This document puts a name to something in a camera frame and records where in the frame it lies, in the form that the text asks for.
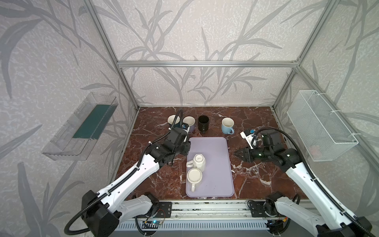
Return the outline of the dark green mug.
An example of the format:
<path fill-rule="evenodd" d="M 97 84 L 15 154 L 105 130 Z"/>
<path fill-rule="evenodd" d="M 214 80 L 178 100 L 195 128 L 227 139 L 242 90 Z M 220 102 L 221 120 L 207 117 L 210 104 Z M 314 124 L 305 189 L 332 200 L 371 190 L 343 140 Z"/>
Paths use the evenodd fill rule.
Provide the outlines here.
<path fill-rule="evenodd" d="M 167 122 L 170 129 L 180 127 L 181 117 L 177 115 L 171 115 L 168 117 Z"/>

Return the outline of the lavender mug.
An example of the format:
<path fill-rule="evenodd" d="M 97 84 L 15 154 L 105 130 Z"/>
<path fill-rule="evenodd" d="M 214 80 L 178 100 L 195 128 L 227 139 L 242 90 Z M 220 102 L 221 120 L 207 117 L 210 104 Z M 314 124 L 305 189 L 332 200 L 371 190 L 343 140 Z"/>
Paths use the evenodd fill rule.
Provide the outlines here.
<path fill-rule="evenodd" d="M 188 125 L 188 133 L 193 133 L 195 129 L 195 118 L 192 116 L 187 116 L 183 119 L 183 122 Z"/>

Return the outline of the white faceted mug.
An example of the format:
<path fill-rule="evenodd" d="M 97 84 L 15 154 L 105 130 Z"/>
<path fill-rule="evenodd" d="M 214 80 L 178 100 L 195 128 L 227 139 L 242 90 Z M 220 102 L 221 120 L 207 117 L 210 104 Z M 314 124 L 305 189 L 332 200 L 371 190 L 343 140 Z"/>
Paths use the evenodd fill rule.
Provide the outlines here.
<path fill-rule="evenodd" d="M 187 168 L 197 168 L 201 172 L 205 171 L 206 168 L 206 160 L 202 154 L 196 154 L 194 158 L 186 163 Z"/>

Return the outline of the black enamel mug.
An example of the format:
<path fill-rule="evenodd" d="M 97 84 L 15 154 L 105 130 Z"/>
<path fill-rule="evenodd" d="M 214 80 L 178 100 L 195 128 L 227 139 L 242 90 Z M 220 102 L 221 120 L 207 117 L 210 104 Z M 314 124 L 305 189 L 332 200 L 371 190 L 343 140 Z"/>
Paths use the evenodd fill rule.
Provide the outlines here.
<path fill-rule="evenodd" d="M 198 117 L 198 129 L 204 134 L 209 129 L 209 117 L 202 115 Z"/>

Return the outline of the light blue mug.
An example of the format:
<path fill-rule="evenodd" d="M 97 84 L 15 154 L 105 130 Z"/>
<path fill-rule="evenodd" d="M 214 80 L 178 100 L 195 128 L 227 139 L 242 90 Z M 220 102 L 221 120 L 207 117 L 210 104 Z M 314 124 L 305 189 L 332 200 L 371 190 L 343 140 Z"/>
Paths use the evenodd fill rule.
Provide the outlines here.
<path fill-rule="evenodd" d="M 227 135 L 233 135 L 235 133 L 234 130 L 235 122 L 231 118 L 222 119 L 222 133 Z"/>

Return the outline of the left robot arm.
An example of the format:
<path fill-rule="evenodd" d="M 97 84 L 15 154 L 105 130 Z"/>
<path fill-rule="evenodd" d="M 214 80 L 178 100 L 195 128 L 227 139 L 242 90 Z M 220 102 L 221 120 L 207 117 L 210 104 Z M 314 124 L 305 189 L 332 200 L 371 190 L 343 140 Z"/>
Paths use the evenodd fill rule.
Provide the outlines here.
<path fill-rule="evenodd" d="M 183 122 L 180 109 L 162 137 L 150 142 L 138 162 L 117 180 L 97 193 L 88 191 L 82 198 L 82 209 L 65 226 L 68 236 L 91 232 L 95 237 L 108 237 L 120 221 L 150 212 L 155 200 L 152 196 L 126 200 L 142 182 L 165 165 L 173 164 L 176 156 L 187 156 L 190 150 L 189 126 Z"/>

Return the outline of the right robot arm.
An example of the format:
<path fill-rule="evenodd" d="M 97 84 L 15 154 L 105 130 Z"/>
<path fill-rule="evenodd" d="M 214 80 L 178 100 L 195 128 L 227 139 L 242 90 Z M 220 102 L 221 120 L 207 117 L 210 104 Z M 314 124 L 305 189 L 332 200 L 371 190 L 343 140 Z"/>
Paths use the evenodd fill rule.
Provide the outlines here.
<path fill-rule="evenodd" d="M 246 163 L 261 161 L 275 164 L 301 188 L 319 213 L 315 214 L 276 192 L 267 196 L 263 205 L 249 201 L 252 215 L 263 211 L 270 217 L 284 216 L 315 237 L 373 236 L 370 221 L 366 217 L 356 216 L 343 205 L 315 176 L 297 144 L 293 148 L 286 148 L 280 139 L 272 137 L 275 132 L 294 143 L 287 133 L 277 128 L 245 130 L 240 135 L 248 146 L 235 151 L 235 156 Z"/>

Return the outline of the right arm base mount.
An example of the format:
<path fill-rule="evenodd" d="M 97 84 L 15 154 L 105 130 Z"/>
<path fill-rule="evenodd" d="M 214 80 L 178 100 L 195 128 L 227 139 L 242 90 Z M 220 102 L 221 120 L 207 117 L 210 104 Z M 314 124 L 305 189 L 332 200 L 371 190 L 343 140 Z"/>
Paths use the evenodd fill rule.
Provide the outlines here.
<path fill-rule="evenodd" d="M 271 201 L 249 200 L 247 206 L 252 217 L 279 217 L 275 204 Z"/>

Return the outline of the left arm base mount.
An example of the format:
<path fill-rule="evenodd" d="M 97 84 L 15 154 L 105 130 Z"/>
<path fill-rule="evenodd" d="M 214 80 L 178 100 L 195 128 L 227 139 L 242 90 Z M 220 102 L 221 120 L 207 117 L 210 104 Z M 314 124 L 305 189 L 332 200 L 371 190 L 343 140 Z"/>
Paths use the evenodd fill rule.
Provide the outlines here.
<path fill-rule="evenodd" d="M 163 201 L 153 203 L 146 216 L 153 218 L 170 218 L 172 212 L 172 202 Z"/>

